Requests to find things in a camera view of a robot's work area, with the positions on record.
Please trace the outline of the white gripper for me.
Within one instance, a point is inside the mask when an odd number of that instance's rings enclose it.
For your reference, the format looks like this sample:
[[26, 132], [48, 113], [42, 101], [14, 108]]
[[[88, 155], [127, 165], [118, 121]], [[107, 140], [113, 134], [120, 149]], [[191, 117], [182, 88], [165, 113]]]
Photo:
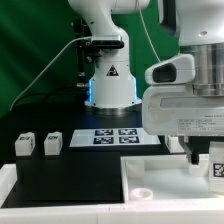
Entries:
[[224, 97], [197, 97], [189, 85], [151, 86], [142, 99], [142, 125], [150, 135], [179, 135], [188, 162], [198, 165], [187, 136], [224, 136]]

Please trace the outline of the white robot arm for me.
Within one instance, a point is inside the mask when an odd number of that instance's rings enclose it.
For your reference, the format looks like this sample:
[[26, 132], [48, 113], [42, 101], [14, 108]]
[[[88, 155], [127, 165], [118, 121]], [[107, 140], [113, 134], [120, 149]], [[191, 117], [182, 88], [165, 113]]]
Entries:
[[[150, 0], [68, 0], [85, 20], [97, 51], [87, 105], [103, 113], [137, 103], [129, 37], [112, 21]], [[177, 55], [145, 72], [142, 122], [151, 135], [224, 136], [224, 0], [158, 0], [159, 23], [179, 38]]]

